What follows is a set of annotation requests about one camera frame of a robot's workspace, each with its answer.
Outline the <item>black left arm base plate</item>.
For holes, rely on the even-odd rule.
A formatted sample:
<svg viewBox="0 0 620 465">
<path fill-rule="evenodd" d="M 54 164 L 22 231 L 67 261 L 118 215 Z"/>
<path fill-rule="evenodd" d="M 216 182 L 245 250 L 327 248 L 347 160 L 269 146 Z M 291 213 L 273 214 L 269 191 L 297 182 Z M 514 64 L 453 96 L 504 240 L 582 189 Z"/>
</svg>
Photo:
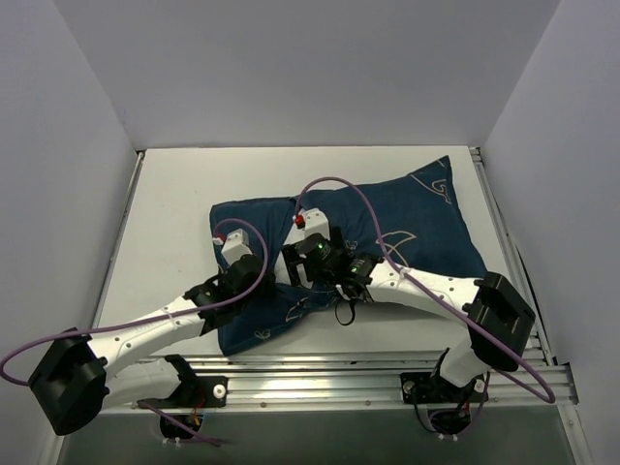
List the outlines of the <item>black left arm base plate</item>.
<svg viewBox="0 0 620 465">
<path fill-rule="evenodd" d="M 159 409 L 223 408 L 227 405 L 229 379 L 225 376 L 199 376 L 183 381 L 168 397 L 146 397 L 144 401 Z"/>
</svg>

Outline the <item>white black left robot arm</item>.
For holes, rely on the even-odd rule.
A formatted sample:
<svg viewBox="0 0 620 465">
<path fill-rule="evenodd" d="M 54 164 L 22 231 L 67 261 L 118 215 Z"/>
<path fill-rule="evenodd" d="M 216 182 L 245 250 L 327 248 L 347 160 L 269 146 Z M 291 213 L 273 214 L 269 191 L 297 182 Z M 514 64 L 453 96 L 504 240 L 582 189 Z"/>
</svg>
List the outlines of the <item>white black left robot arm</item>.
<svg viewBox="0 0 620 465">
<path fill-rule="evenodd" d="M 152 401 L 192 407 L 204 388 L 180 355 L 149 356 L 230 323 L 248 300 L 275 292 L 274 273 L 252 254 L 119 329 L 63 332 L 46 351 L 28 386 L 59 436 L 80 430 L 106 408 Z"/>
</svg>

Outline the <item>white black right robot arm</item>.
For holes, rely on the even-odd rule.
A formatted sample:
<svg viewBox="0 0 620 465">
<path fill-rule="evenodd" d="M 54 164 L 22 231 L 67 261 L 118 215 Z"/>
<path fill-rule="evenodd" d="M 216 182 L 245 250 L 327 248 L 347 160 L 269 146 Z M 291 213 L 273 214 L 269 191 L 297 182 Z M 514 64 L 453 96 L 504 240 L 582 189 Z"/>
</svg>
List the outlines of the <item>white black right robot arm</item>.
<svg viewBox="0 0 620 465">
<path fill-rule="evenodd" d="M 393 303 L 441 316 L 468 334 L 447 349 L 430 387 L 450 400 L 488 370 L 511 373 L 522 361 L 535 315 L 501 274 L 457 278 L 392 263 L 386 256 L 352 252 L 335 232 L 289 237 L 275 265 L 277 281 L 338 292 L 351 303 Z"/>
</svg>

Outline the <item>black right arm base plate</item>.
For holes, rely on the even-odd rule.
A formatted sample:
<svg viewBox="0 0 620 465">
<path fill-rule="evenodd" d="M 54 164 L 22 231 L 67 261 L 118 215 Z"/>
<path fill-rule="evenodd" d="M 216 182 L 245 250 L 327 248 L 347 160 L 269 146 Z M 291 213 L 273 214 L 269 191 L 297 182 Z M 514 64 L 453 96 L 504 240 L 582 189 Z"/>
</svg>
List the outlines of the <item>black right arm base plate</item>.
<svg viewBox="0 0 620 465">
<path fill-rule="evenodd" d="M 488 399 L 484 393 L 483 376 L 478 376 L 465 387 L 455 387 L 431 372 L 404 372 L 400 374 L 400 384 L 402 400 L 409 405 L 464 405 Z"/>
</svg>

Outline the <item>blue pillowcase with gold script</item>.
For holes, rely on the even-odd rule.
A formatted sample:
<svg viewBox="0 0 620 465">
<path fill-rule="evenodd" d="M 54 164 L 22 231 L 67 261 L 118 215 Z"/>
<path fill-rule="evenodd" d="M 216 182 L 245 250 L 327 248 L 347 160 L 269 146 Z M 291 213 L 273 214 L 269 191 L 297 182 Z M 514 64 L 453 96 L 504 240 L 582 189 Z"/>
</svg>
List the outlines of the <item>blue pillowcase with gold script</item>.
<svg viewBox="0 0 620 465">
<path fill-rule="evenodd" d="M 338 227 L 352 252 L 388 252 L 400 265 L 458 278 L 482 278 L 481 254 L 472 242 L 452 184 L 449 157 L 442 157 L 400 178 L 365 184 L 356 191 L 311 190 L 301 200 L 263 198 L 215 204 L 209 212 L 211 229 L 226 235 L 238 218 L 253 225 L 258 235 L 250 246 L 265 244 L 269 268 L 293 230 L 294 208 L 316 207 Z M 315 285 L 311 289 L 279 284 L 274 297 L 248 301 L 245 311 L 218 331 L 226 356 L 245 352 L 290 331 L 307 315 L 326 310 L 338 293 Z"/>
</svg>

